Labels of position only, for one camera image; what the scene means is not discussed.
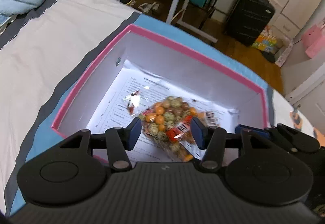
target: wooden drawer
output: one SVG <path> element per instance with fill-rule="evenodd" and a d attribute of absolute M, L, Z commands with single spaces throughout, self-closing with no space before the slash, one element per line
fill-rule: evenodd
<path fill-rule="evenodd" d="M 283 32 L 284 35 L 288 36 L 291 39 L 294 38 L 300 31 L 296 25 L 294 25 L 282 14 L 279 15 L 273 26 L 275 26 L 278 30 Z"/>

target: white bedsheet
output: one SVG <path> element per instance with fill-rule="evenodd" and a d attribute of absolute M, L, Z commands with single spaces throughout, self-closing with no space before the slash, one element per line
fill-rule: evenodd
<path fill-rule="evenodd" d="M 134 12 L 115 0 L 58 0 L 0 51 L 0 210 L 40 107 L 82 58 Z"/>

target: snack bag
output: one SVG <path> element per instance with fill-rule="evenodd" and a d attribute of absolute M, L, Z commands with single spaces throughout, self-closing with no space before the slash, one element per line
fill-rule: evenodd
<path fill-rule="evenodd" d="M 266 26 L 253 43 L 252 47 L 257 48 L 261 51 L 270 52 L 276 44 L 277 38 L 273 35 L 271 29 Z"/>
<path fill-rule="evenodd" d="M 144 133 L 164 149 L 174 161 L 201 158 L 204 151 L 198 149 L 191 135 L 191 119 L 199 117 L 207 125 L 218 125 L 214 112 L 200 112 L 181 97 L 169 96 L 156 102 L 139 115 Z"/>

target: wooden floor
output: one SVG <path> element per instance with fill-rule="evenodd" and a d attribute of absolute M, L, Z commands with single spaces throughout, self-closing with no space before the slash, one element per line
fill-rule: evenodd
<path fill-rule="evenodd" d="M 155 17 L 161 21 L 166 21 L 168 10 L 172 0 L 137 0 L 135 8 L 137 8 L 142 3 L 153 3 L 157 2 L 161 4 L 160 14 L 149 14 L 152 17 Z M 181 9 L 182 1 L 178 5 L 178 9 Z M 186 9 L 185 16 L 183 20 L 195 27 L 198 27 L 205 15 L 205 11 L 189 4 Z M 178 26 L 180 29 L 186 31 L 187 33 L 201 39 L 202 41 L 209 43 L 205 38 L 196 35 L 192 31 Z M 248 48 L 241 44 L 240 42 L 234 40 L 233 38 L 224 35 L 223 27 L 215 20 L 208 19 L 202 28 L 206 33 L 217 38 L 217 43 L 214 44 L 214 47 L 221 51 L 222 53 L 228 55 L 229 57 L 237 60 L 238 62 L 246 65 L 248 68 L 253 70 L 258 74 L 262 79 L 269 83 L 274 89 L 279 93 L 283 94 L 283 85 L 281 79 L 281 71 L 278 66 L 273 63 L 268 62 L 261 54 L 261 52 L 255 48 Z"/>

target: pink box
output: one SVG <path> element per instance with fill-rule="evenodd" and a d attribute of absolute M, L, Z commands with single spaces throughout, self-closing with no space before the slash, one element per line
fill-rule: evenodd
<path fill-rule="evenodd" d="M 232 130 L 238 124 L 267 126 L 263 88 L 197 51 L 131 24 L 88 66 L 69 93 L 52 124 L 59 135 L 65 138 L 86 128 L 125 60 L 226 109 L 237 109 Z"/>
<path fill-rule="evenodd" d="M 325 36 L 322 35 L 321 28 L 316 25 L 307 30 L 301 39 L 309 58 L 313 58 L 321 48 L 325 47 Z"/>

